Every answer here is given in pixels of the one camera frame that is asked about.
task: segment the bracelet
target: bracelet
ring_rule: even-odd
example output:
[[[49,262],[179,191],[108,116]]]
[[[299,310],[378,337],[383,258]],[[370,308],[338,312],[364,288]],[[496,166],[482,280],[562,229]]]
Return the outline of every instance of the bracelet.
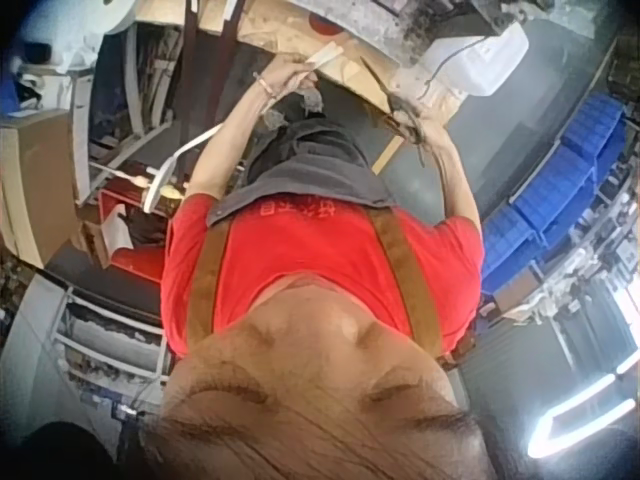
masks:
[[[275,100],[277,98],[273,89],[269,86],[267,82],[265,82],[264,78],[262,78],[262,75],[260,75],[258,72],[253,72],[253,78],[256,79],[256,81],[262,86],[262,88],[264,88],[264,90],[272,99]]]

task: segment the blue storage crate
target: blue storage crate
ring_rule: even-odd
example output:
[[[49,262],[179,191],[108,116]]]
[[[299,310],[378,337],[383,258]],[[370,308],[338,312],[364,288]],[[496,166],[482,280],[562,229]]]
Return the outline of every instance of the blue storage crate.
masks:
[[[600,156],[596,160],[596,188],[604,183],[611,167],[613,167],[613,164],[616,163],[624,150],[626,142],[627,129],[624,121],[621,120],[618,122],[618,125],[616,125],[616,128],[611,134],[611,138],[609,138]]]
[[[593,170],[593,164],[561,145],[513,205],[531,227],[542,234],[585,181],[592,177]]]
[[[593,180],[587,181],[569,204],[560,212],[553,222],[543,232],[545,243],[552,249],[569,233],[585,210],[591,206],[595,198]]]
[[[624,105],[602,93],[591,94],[562,135],[561,142],[582,158],[596,159],[624,112]]]
[[[493,295],[527,267],[544,247],[534,238],[522,243],[509,257],[482,280],[482,291]]]
[[[524,241],[535,235],[533,229],[514,210],[504,205],[482,225],[485,258],[482,276],[500,265]]]

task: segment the eye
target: eye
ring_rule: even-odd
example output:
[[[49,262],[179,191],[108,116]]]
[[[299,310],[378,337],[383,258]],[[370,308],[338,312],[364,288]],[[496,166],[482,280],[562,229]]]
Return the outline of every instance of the eye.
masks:
[[[380,390],[376,390],[372,393],[369,393],[366,396],[366,401],[369,403],[380,403],[391,398],[394,398],[402,393],[407,391],[414,390],[416,388],[420,388],[420,384],[400,384],[394,385],[392,387],[385,387]]]
[[[205,392],[224,392],[258,405],[267,403],[270,398],[245,368],[231,362],[218,364],[210,375],[203,375],[191,383],[183,392],[182,401]]]

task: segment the white plastic container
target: white plastic container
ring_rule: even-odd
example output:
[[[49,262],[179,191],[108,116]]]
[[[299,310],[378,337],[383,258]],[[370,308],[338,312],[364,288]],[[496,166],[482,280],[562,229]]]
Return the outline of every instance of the white plastic container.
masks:
[[[449,55],[482,38],[440,38],[429,47],[420,64],[435,73]],[[488,97],[509,78],[528,49],[527,35],[516,22],[501,36],[489,37],[458,53],[442,67],[437,78],[451,89]]]

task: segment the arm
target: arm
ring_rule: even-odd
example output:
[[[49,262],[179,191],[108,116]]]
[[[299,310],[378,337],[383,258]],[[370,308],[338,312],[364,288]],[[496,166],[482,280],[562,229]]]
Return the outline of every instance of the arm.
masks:
[[[297,60],[291,55],[278,55],[262,73],[262,79],[277,98],[295,91],[301,84],[313,84],[317,80],[315,74],[309,73],[312,66]],[[271,94],[267,88],[258,82],[249,87],[200,155],[185,198],[196,193],[206,193],[217,199],[224,196],[227,182],[240,161],[251,132],[270,101]]]
[[[422,127],[427,138],[423,147],[431,154],[440,174],[445,216],[468,218],[482,237],[480,214],[464,173],[458,149],[447,131],[436,121],[423,119]]]
[[[185,199],[196,193],[206,193],[217,199],[224,196],[227,182],[268,101],[269,95],[260,85],[254,83],[249,87],[202,151],[193,169]]]

